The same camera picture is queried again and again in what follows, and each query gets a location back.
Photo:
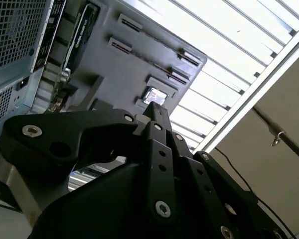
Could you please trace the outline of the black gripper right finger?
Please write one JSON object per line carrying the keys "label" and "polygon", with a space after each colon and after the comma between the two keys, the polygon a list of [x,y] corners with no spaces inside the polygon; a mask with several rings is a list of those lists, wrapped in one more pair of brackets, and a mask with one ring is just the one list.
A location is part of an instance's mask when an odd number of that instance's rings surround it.
{"label": "black gripper right finger", "polygon": [[182,136],[171,129],[167,109],[161,108],[167,144],[175,157],[174,167],[186,190],[185,210],[209,239],[286,239],[287,235],[260,207],[259,197],[243,189],[206,152],[191,154]]}

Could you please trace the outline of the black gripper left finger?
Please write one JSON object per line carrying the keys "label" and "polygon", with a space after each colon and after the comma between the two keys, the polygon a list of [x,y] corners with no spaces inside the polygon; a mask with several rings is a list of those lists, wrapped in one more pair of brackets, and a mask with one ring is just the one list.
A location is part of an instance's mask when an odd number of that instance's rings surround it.
{"label": "black gripper left finger", "polygon": [[29,218],[127,164],[173,166],[161,107],[141,122],[123,109],[14,116],[0,136],[0,199]]}

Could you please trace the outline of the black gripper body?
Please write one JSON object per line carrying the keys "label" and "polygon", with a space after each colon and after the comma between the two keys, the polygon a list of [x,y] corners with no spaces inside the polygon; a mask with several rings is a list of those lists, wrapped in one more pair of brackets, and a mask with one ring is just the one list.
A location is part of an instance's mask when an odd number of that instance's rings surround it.
{"label": "black gripper body", "polygon": [[201,235],[206,211],[190,173],[175,177],[165,162],[127,164],[53,202],[32,239],[190,239]]}

